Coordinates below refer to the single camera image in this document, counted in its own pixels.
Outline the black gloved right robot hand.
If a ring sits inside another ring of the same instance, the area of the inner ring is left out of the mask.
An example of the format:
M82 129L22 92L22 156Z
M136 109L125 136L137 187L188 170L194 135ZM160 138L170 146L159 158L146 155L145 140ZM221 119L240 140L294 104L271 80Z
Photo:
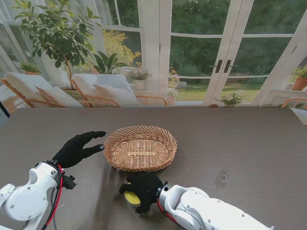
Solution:
M152 172L141 173L126 178L128 184L119 188L119 193L133 192L140 200L140 205L135 209L138 214L149 211L150 206L157 203L160 191L163 188L162 181Z

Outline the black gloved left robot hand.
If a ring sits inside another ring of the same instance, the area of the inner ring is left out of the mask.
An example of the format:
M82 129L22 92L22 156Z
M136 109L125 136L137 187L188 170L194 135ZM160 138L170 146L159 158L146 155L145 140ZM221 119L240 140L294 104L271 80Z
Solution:
M90 131L76 135L64 144L52 160L56 161L56 163L64 169L73 167L83 159L104 150L105 146L103 144L98 144L89 148L84 148L84 146L92 139L101 138L105 135L105 131Z

